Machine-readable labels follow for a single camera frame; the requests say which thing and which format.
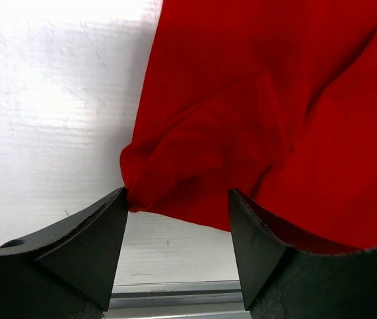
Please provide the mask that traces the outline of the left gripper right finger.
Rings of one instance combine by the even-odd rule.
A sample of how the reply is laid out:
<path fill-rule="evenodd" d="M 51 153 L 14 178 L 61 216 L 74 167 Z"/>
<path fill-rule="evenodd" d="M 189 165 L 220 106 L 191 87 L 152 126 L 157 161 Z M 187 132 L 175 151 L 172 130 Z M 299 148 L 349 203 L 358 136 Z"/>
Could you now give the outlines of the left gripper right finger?
<path fill-rule="evenodd" d="M 377 318 L 377 247 L 314 235 L 237 189 L 228 192 L 228 214 L 252 318 Z"/>

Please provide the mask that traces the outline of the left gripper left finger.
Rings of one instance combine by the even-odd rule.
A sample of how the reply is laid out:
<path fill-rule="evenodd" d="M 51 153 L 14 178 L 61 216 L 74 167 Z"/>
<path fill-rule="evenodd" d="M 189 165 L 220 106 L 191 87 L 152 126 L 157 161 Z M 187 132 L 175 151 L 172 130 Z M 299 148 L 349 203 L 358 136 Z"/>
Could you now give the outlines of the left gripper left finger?
<path fill-rule="evenodd" d="M 102 318 L 127 224 L 127 190 L 0 246 L 0 318 Z"/>

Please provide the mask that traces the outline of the red t-shirt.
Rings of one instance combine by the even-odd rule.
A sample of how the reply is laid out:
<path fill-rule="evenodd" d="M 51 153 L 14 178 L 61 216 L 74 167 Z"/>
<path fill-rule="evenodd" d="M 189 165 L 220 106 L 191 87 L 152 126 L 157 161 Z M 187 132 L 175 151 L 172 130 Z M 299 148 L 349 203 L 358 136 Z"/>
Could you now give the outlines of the red t-shirt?
<path fill-rule="evenodd" d="M 164 1 L 131 143 L 132 212 L 228 230 L 227 195 L 377 247 L 377 1 Z"/>

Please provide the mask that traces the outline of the aluminium rail frame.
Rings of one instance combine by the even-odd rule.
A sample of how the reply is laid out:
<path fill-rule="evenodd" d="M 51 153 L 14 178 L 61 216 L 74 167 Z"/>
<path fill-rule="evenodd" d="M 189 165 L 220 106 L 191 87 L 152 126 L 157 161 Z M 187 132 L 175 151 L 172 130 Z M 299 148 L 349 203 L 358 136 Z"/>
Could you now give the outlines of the aluminium rail frame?
<path fill-rule="evenodd" d="M 250 318 L 237 280 L 115 285 L 104 318 Z"/>

